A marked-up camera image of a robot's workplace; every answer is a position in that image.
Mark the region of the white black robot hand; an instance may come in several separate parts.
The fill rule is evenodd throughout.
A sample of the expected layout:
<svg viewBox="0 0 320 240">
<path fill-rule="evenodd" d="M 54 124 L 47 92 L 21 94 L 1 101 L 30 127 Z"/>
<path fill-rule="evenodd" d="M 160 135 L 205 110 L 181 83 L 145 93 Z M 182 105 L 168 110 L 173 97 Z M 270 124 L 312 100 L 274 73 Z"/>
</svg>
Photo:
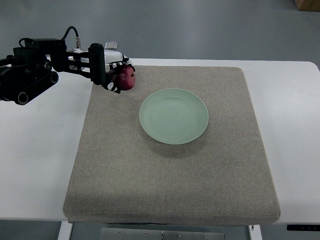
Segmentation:
<svg viewBox="0 0 320 240">
<path fill-rule="evenodd" d="M 135 70 L 131 60 L 119 51 L 105 49 L 99 43 L 91 44 L 88 52 L 92 82 L 96 85 L 101 85 L 106 90 L 114 93 L 119 94 L 122 91 L 126 91 L 119 90 L 107 73 L 114 70 L 116 67 L 123 65 L 130 65 Z"/>
</svg>

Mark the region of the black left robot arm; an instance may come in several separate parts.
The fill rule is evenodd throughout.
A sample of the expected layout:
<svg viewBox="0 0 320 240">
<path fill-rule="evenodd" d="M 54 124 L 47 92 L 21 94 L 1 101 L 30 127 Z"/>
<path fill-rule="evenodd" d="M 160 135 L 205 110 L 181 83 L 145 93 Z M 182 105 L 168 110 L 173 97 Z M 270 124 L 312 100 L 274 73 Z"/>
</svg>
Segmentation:
<svg viewBox="0 0 320 240">
<path fill-rule="evenodd" d="M 67 50 L 63 39 L 22 38 L 13 55 L 0 60 L 0 99 L 25 105 L 55 85 L 59 72 L 90 78 L 91 51 Z"/>
</svg>

